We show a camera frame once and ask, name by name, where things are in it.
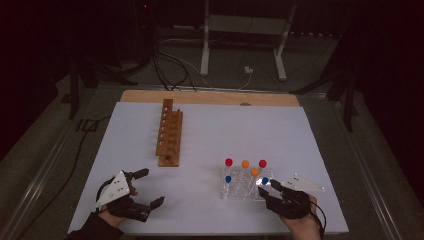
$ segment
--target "sleeve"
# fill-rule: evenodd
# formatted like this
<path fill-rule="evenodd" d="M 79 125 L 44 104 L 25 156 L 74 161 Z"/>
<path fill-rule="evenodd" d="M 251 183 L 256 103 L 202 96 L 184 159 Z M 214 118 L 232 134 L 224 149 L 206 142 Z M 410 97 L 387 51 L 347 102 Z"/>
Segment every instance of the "sleeve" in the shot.
<path fill-rule="evenodd" d="M 109 225 L 97 214 L 91 213 L 80 230 L 72 231 L 66 240 L 118 240 L 124 233 Z"/>

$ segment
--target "person's right hand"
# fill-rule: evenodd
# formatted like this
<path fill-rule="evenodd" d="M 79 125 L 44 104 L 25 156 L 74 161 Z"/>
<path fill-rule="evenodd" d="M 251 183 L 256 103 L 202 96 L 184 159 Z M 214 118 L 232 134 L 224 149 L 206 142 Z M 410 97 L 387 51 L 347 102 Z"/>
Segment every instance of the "person's right hand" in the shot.
<path fill-rule="evenodd" d="M 313 203 L 317 203 L 314 196 L 309 195 L 309 199 Z M 316 215 L 317 207 L 311 204 L 311 212 Z M 320 240 L 319 224 L 310 215 L 306 215 L 301 219 L 287 219 L 278 215 L 284 224 L 289 228 L 295 240 Z"/>

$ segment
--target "white surface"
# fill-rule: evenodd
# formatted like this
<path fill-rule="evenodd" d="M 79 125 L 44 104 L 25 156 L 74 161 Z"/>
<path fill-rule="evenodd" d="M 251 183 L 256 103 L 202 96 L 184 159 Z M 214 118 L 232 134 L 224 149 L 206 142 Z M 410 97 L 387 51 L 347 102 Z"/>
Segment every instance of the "white surface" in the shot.
<path fill-rule="evenodd" d="M 133 180 L 138 203 L 165 196 L 146 223 L 125 221 L 137 235 L 278 234 L 288 232 L 263 201 L 220 198 L 226 158 L 241 164 L 265 159 L 276 180 L 294 173 L 325 187 L 313 192 L 327 216 L 327 233 L 347 232 L 345 219 L 301 107 L 174 104 L 184 112 L 180 166 L 159 168 L 155 156 L 162 104 L 117 103 L 69 231 L 95 210 L 95 195 L 120 170 L 150 169 Z"/>

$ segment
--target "dark floor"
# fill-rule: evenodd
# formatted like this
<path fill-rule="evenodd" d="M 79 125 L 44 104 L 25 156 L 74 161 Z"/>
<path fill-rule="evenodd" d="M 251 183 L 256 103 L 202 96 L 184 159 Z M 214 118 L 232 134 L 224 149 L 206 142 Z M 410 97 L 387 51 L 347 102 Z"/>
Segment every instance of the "dark floor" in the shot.
<path fill-rule="evenodd" d="M 289 73 L 287 82 L 276 79 L 272 54 L 264 50 L 213 49 L 210 74 L 203 80 L 194 69 L 200 66 L 199 42 L 176 45 L 169 42 L 162 45 L 161 51 L 193 65 L 193 67 L 186 65 L 186 68 L 197 90 L 286 93 L 317 80 L 335 44 L 336 40 L 325 38 L 307 36 L 289 38 L 283 55 L 286 71 Z M 182 78 L 183 70 L 180 67 L 162 59 L 159 59 L 158 63 L 170 81 L 175 82 Z M 243 66 L 252 66 L 254 69 L 249 84 L 243 89 L 239 88 L 245 86 L 249 78 L 246 78 L 243 72 L 240 73 L 240 66 L 242 70 Z M 16 227 L 18 232 L 22 230 L 65 182 L 84 135 L 74 130 L 81 118 L 100 119 L 111 115 L 114 104 L 119 101 L 125 89 L 161 88 L 151 65 L 130 78 L 139 83 L 135 87 L 119 85 L 104 76 L 101 79 L 102 82 L 96 90 L 82 89 L 81 108 L 73 121 L 68 120 L 69 105 L 60 102 L 63 95 L 69 92 L 69 78 L 60 81 L 58 97 L 0 163 L 2 231 L 13 227 Z M 192 89 L 189 81 L 180 86 L 183 90 Z M 422 239 L 424 211 L 361 94 L 357 92 L 355 95 L 354 105 L 358 114 L 352 119 L 354 131 L 349 133 L 341 120 L 342 104 L 329 102 L 325 97 L 328 87 L 325 85 L 299 96 L 350 229 L 349 233 L 328 235 L 325 239 Z M 106 127 L 107 120 L 99 125 L 97 131 L 87 135 L 70 182 L 59 197 L 26 230 L 22 239 L 63 239 L 66 236 Z M 34 181 L 37 172 L 48 160 L 52 160 L 54 164 L 44 166 L 44 169 L 51 169 L 50 173 L 44 176 L 45 181 Z M 33 187 L 33 185 L 37 185 L 38 191 L 33 191 L 33 195 L 25 197 L 27 186 Z M 142 239 L 146 238 L 204 239 L 205 237 L 158 236 Z M 208 238 L 272 239 L 271 236 Z"/>

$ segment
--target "power cord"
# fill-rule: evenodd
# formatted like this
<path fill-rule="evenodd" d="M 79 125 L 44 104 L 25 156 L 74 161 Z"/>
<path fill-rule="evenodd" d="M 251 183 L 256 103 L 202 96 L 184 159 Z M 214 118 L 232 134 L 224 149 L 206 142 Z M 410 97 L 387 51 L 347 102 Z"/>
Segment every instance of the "power cord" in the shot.
<path fill-rule="evenodd" d="M 38 220 L 38 218 L 40 218 L 40 216 L 47 210 L 47 208 L 50 207 L 50 205 L 59 197 L 59 195 L 65 189 L 66 185 L 69 183 L 69 181 L 71 180 L 72 176 L 74 175 L 75 169 L 76 169 L 77 164 L 78 164 L 79 156 L 81 154 L 81 149 L 82 149 L 84 140 L 87 137 L 88 133 L 91 131 L 91 129 L 96 129 L 98 127 L 98 125 L 100 124 L 100 122 L 102 122 L 102 121 L 104 121 L 104 120 L 106 120 L 108 118 L 110 118 L 110 116 L 101 118 L 99 120 L 87 119 L 87 120 L 90 120 L 90 121 L 92 121 L 94 123 L 92 125 L 90 125 L 88 128 L 82 130 L 82 131 L 84 131 L 84 135 L 81 138 L 80 144 L 78 146 L 78 150 L 77 150 L 77 153 L 76 153 L 75 159 L 74 159 L 74 164 L 72 166 L 71 172 L 68 175 L 68 178 L 62 184 L 62 186 L 60 187 L 59 191 L 53 196 L 53 198 L 43 207 L 43 209 L 41 209 L 41 211 L 22 230 L 21 234 L 17 238 L 18 240 L 22 239 L 22 237 L 28 232 L 29 228 Z"/>

